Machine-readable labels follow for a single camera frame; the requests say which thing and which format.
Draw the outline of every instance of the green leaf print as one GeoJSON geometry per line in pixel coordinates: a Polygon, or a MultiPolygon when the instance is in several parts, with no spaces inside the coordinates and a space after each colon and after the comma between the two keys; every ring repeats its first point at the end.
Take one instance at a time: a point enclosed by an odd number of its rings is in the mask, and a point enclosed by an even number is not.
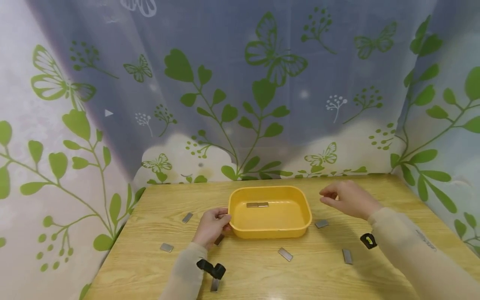
{"type": "Polygon", "coordinates": [[[193,82],[193,71],[187,57],[178,49],[170,50],[170,54],[165,56],[165,75],[174,80],[183,82],[193,82]]]}

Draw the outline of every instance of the rectangular magnet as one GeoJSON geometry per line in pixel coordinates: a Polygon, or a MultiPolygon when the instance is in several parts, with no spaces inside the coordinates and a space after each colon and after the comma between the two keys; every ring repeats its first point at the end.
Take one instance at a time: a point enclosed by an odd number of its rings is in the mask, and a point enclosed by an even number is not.
{"type": "Polygon", "coordinates": [[[223,234],[220,234],[220,236],[215,241],[215,245],[220,246],[220,243],[223,241],[224,237],[225,236],[223,234]]]}
{"type": "Polygon", "coordinates": [[[218,291],[219,286],[220,286],[220,279],[213,278],[210,291],[216,293],[218,291]]]}
{"type": "Polygon", "coordinates": [[[165,252],[172,252],[173,246],[163,243],[163,244],[160,246],[160,250],[163,250],[163,251],[165,251],[165,252]]]}
{"type": "Polygon", "coordinates": [[[187,223],[192,216],[193,216],[192,213],[188,213],[188,214],[183,218],[182,222],[183,222],[183,223],[187,223]]]}
{"type": "Polygon", "coordinates": [[[317,228],[322,228],[322,227],[328,226],[328,221],[327,220],[320,220],[320,221],[315,223],[315,226],[317,226],[317,228]]]}
{"type": "Polygon", "coordinates": [[[288,261],[291,261],[293,258],[293,255],[288,253],[288,251],[283,248],[280,248],[280,250],[278,250],[278,253],[280,253],[280,255],[282,255],[288,261]]]}
{"type": "Polygon", "coordinates": [[[345,261],[345,263],[346,264],[353,264],[352,254],[350,253],[350,250],[342,249],[342,252],[343,252],[343,260],[345,261]]]}

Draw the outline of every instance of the forearm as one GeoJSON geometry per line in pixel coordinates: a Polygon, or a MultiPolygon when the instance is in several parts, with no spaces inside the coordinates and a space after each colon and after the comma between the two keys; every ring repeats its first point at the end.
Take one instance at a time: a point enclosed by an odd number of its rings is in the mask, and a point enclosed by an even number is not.
{"type": "Polygon", "coordinates": [[[195,300],[198,297],[204,273],[197,261],[207,259],[207,250],[190,243],[175,262],[167,285],[159,300],[195,300]]]}
{"type": "Polygon", "coordinates": [[[382,252],[422,299],[479,298],[478,282],[437,249],[407,216],[382,208],[368,221],[382,252]]]}

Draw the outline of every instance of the backdrop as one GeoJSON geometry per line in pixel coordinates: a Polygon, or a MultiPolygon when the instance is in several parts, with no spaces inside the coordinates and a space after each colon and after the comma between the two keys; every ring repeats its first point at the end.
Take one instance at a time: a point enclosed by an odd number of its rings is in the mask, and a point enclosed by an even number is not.
{"type": "Polygon", "coordinates": [[[1,3],[2,297],[81,299],[151,184],[393,172],[480,254],[479,12],[1,3]]]}

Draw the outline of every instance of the table surface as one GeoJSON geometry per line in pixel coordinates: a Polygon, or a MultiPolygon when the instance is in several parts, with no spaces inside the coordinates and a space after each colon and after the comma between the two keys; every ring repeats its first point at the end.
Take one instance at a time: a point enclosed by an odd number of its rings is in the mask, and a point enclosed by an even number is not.
{"type": "MultiPolygon", "coordinates": [[[[480,280],[480,261],[458,237],[397,177],[349,177],[385,206],[407,214],[429,239],[474,278],[480,280]]],[[[230,194],[247,186],[292,185],[306,195],[313,222],[296,239],[242,240],[227,235],[209,252],[209,261],[227,272],[218,293],[210,292],[212,278],[205,275],[198,299],[416,299],[405,277],[378,247],[367,250],[359,237],[370,232],[367,222],[320,203],[318,191],[334,178],[258,180],[156,185],[147,188],[133,215],[107,256],[86,295],[86,300],[156,300],[181,250],[191,241],[205,210],[228,205],[230,194]],[[187,224],[183,217],[192,212],[187,224]],[[317,229],[315,221],[329,226],[317,229]],[[162,243],[175,248],[160,250],[162,243]],[[285,248],[291,262],[277,251],[285,248]],[[342,249],[349,249],[353,265],[345,264],[342,249]]]]}

